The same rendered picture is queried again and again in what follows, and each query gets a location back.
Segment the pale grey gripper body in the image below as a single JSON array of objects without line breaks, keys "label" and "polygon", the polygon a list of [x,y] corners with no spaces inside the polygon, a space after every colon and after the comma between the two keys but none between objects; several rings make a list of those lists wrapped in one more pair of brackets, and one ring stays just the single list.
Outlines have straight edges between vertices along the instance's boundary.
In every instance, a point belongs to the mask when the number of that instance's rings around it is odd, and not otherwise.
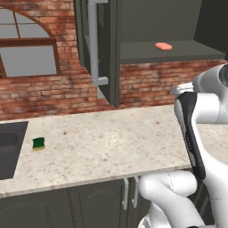
[{"label": "pale grey gripper body", "polygon": [[192,92],[193,91],[193,85],[192,82],[190,83],[184,83],[180,85],[174,85],[171,88],[171,94],[178,96],[179,94],[182,94],[184,92]]}]

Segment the salmon pink bar soap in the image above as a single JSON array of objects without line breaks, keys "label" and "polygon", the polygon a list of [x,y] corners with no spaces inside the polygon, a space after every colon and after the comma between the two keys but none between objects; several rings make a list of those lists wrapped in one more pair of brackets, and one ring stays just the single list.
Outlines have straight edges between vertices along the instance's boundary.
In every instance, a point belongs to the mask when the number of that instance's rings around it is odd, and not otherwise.
[{"label": "salmon pink bar soap", "polygon": [[167,43],[156,43],[155,47],[161,51],[171,51],[173,49],[172,45]]}]

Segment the dark green open cabinet door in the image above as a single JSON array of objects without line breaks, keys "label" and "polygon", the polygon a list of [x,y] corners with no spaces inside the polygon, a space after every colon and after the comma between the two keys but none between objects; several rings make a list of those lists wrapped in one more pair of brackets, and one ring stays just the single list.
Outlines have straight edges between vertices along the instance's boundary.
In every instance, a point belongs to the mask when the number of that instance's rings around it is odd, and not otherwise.
[{"label": "dark green open cabinet door", "polygon": [[[73,0],[80,65],[91,76],[87,3],[88,0]],[[119,105],[120,22],[121,0],[97,4],[99,76],[109,79],[107,85],[97,87],[115,107]]]}]

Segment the dark green base cabinet door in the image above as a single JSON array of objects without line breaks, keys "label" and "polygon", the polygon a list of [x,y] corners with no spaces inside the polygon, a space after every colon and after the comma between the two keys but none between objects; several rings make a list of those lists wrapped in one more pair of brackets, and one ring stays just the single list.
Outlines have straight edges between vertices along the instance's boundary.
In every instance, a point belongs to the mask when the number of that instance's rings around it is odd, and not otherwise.
[{"label": "dark green base cabinet door", "polygon": [[73,228],[68,192],[62,189],[0,199],[0,228]]},{"label": "dark green base cabinet door", "polygon": [[150,209],[150,202],[138,195],[137,207],[134,207],[135,179],[129,179],[129,203],[128,203],[128,224],[127,228],[138,228],[138,224],[147,215]]},{"label": "dark green base cabinet door", "polygon": [[125,228],[124,180],[68,189],[76,228]]}]

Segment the green and yellow sponge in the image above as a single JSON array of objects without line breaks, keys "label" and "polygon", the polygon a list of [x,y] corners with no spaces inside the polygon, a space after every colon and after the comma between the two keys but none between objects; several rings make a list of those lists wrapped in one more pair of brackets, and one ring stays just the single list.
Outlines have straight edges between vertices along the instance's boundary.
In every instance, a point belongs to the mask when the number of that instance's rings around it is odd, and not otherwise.
[{"label": "green and yellow sponge", "polygon": [[45,138],[44,137],[37,137],[33,139],[33,147],[34,151],[42,150],[45,147]]}]

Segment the dark sink basin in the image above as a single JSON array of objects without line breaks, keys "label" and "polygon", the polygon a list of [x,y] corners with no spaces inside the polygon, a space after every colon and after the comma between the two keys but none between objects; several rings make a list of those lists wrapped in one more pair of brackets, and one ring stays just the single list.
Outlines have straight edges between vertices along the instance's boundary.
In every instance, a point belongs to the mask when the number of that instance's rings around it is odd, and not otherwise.
[{"label": "dark sink basin", "polygon": [[28,121],[0,124],[0,180],[12,179]]}]

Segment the dark green wall cabinet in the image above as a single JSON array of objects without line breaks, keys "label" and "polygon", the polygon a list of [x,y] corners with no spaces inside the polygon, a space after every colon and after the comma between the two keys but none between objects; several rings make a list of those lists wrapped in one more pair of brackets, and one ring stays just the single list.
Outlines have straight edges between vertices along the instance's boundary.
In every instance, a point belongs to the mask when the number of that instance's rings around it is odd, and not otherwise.
[{"label": "dark green wall cabinet", "polygon": [[213,59],[228,59],[228,0],[122,0],[122,64]]}]

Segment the arched wooden frame window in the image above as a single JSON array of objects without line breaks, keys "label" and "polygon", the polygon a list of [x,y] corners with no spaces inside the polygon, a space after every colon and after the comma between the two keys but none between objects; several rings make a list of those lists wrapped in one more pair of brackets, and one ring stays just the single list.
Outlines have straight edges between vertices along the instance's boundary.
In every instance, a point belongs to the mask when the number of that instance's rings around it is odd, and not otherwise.
[{"label": "arched wooden frame window", "polygon": [[56,39],[47,26],[0,5],[0,78],[59,73]]}]

